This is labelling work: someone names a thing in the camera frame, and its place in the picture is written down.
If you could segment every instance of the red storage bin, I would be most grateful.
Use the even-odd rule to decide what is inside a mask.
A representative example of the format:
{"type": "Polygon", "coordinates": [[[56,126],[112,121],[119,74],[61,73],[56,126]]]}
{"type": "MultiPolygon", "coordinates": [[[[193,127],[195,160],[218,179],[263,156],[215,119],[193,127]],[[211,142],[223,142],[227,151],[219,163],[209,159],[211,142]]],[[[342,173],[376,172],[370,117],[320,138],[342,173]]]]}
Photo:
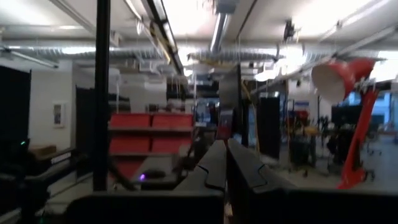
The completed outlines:
{"type": "Polygon", "coordinates": [[[115,161],[116,167],[122,173],[123,176],[131,179],[138,168],[140,168],[141,164],[144,162],[145,158],[134,158],[134,159],[118,159],[115,161]]]}
{"type": "Polygon", "coordinates": [[[156,128],[190,128],[192,127],[192,114],[155,114],[152,127],[156,128]]]}
{"type": "Polygon", "coordinates": [[[190,145],[190,138],[155,138],[152,141],[152,152],[178,153],[182,145],[190,145]]]}
{"type": "Polygon", "coordinates": [[[114,136],[109,146],[109,152],[149,152],[150,138],[130,137],[130,136],[114,136]]]}
{"type": "Polygon", "coordinates": [[[149,114],[130,114],[130,113],[119,113],[112,114],[111,127],[117,128],[144,128],[150,126],[150,115],[149,114]]]}

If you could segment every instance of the lamp arm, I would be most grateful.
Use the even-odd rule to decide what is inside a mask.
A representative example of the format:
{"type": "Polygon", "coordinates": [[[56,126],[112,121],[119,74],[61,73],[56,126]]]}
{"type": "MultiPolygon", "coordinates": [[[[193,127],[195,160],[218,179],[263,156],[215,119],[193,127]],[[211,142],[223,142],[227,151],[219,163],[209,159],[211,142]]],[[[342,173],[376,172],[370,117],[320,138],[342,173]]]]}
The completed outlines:
{"type": "Polygon", "coordinates": [[[353,139],[349,145],[347,159],[344,163],[341,176],[343,182],[338,186],[339,189],[350,189],[356,184],[361,183],[365,178],[366,171],[361,165],[360,150],[368,131],[373,106],[378,94],[379,90],[370,88],[362,95],[361,102],[363,107],[355,128],[353,139]]]}

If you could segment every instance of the desk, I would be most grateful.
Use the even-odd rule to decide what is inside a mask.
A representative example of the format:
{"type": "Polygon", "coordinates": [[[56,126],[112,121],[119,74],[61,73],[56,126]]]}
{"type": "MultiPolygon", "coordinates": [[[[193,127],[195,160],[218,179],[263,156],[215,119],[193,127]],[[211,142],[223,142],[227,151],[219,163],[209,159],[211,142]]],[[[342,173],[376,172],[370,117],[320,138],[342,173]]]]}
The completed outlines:
{"type": "Polygon", "coordinates": [[[177,159],[177,155],[147,157],[132,177],[131,182],[133,184],[141,184],[141,190],[171,190],[178,182],[178,174],[173,172],[177,159]],[[147,169],[163,170],[166,176],[159,179],[140,180],[141,174],[147,169]]]}

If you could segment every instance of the red desk lamp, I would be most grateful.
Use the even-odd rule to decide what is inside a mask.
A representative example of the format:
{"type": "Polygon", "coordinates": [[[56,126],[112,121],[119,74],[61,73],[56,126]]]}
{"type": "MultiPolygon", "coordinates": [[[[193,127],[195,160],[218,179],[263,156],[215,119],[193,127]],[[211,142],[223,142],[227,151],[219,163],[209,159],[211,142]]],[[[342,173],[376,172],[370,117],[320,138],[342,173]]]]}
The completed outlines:
{"type": "Polygon", "coordinates": [[[368,80],[375,61],[359,58],[350,63],[330,62],[312,68],[312,82],[323,99],[332,104],[342,102],[353,90],[361,93],[363,105],[361,115],[349,146],[348,155],[342,171],[342,183],[338,189],[350,189],[362,182],[366,172],[363,169],[359,151],[368,131],[374,102],[379,94],[369,88],[368,80]]]}

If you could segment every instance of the silver duct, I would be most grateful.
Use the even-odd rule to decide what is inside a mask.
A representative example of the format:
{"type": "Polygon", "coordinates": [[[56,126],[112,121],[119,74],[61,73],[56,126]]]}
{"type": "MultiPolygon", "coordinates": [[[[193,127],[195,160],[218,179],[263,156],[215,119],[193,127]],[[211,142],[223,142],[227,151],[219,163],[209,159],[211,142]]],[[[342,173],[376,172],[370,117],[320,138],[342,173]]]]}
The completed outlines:
{"type": "MultiPolygon", "coordinates": [[[[94,59],[95,43],[74,41],[5,41],[2,43],[12,51],[31,57],[40,56],[51,60],[94,59]]],[[[163,59],[152,45],[131,44],[123,47],[110,47],[111,59],[138,58],[140,60],[163,59]]]]}
{"type": "Polygon", "coordinates": [[[216,27],[214,29],[213,39],[210,44],[210,52],[218,53],[221,49],[221,41],[226,29],[226,22],[228,15],[226,13],[219,13],[217,15],[216,27]]]}
{"type": "MultiPolygon", "coordinates": [[[[51,60],[59,59],[94,59],[95,43],[79,42],[79,41],[4,41],[2,43],[11,50],[25,54],[31,57],[40,56],[51,60]],[[82,52],[73,52],[81,48],[82,52]]],[[[305,55],[308,62],[316,61],[325,55],[332,54],[336,48],[329,47],[306,47],[305,55]]],[[[273,46],[241,46],[241,47],[225,47],[219,53],[213,54],[204,47],[193,48],[189,53],[189,57],[194,60],[211,60],[224,62],[263,62],[271,61],[277,54],[277,47],[273,46]]],[[[378,58],[378,50],[357,50],[348,54],[348,57],[369,57],[376,60],[378,58]]],[[[156,49],[148,42],[131,42],[120,47],[110,48],[110,57],[113,59],[127,59],[137,57],[143,60],[161,60],[156,49]]]]}

